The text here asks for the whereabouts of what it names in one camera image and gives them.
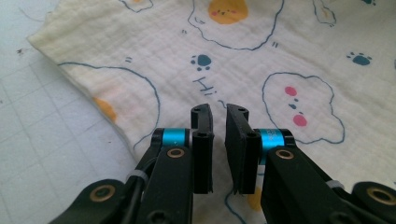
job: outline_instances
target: white floor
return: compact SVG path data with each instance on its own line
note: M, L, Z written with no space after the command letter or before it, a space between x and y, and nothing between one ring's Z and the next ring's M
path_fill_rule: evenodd
M87 98L26 41L58 0L0 3L0 223L48 223L135 162Z

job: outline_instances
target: pink spot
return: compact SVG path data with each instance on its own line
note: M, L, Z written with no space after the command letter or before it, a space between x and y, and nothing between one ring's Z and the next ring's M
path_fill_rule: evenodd
M300 127L304 127L304 126L306 126L306 124L308 123L308 122L306 121L306 119L304 118L303 115L296 115L296 116L294 116L293 121L294 121L294 123L295 123L297 126L300 126Z
M297 95L297 90L294 89L293 87L287 87L285 88L285 93L290 96L295 96Z

